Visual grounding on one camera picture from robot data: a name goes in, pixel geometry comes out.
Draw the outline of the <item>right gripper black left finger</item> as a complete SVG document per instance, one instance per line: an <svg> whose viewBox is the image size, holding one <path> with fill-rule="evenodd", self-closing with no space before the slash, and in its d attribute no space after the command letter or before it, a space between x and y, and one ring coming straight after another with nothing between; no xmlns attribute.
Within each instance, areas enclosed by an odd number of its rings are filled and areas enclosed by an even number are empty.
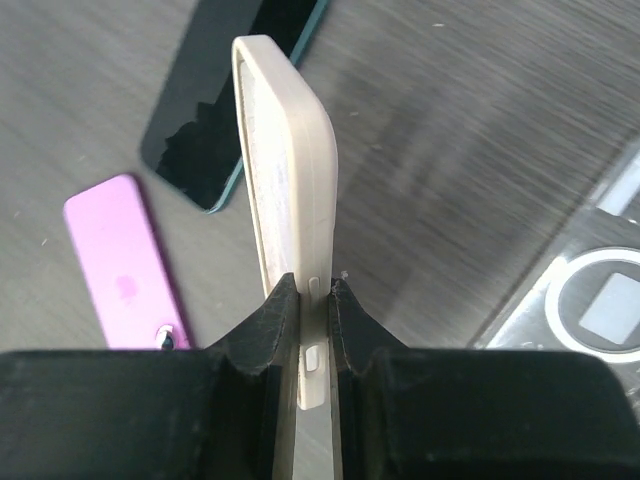
<svg viewBox="0 0 640 480"><path fill-rule="evenodd" d="M5 479L288 479L300 299L285 275L209 347L1 357Z"/></svg>

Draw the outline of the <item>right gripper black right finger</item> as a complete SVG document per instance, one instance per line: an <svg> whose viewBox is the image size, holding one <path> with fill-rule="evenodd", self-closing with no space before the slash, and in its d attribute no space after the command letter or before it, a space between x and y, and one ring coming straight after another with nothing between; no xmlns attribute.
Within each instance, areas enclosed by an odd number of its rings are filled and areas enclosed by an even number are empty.
<svg viewBox="0 0 640 480"><path fill-rule="evenodd" d="M574 352L411 348L329 294L338 479L635 479L639 425L601 360Z"/></svg>

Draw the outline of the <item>black smartphone gold edge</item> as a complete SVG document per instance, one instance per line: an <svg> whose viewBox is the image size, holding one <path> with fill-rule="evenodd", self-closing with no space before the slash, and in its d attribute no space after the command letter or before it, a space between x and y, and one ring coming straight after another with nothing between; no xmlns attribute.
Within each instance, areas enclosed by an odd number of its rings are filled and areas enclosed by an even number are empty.
<svg viewBox="0 0 640 480"><path fill-rule="evenodd" d="M63 216L107 346L189 349L134 177L120 174L70 197Z"/></svg>

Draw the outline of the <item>clear phone case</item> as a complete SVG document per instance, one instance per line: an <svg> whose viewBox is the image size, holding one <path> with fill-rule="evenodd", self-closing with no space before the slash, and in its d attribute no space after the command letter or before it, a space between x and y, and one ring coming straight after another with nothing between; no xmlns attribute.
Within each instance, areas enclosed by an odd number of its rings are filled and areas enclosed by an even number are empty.
<svg viewBox="0 0 640 480"><path fill-rule="evenodd" d="M474 342L639 360L639 143L616 159Z"/></svg>

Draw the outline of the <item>teal smartphone black screen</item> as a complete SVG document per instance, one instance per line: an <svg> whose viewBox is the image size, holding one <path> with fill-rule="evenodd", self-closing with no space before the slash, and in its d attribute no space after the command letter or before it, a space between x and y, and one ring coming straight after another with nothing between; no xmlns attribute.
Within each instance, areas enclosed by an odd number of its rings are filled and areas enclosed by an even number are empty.
<svg viewBox="0 0 640 480"><path fill-rule="evenodd" d="M267 35L297 64L327 6L305 0L199 1L142 137L142 162L202 211L223 209L243 171L233 40Z"/></svg>

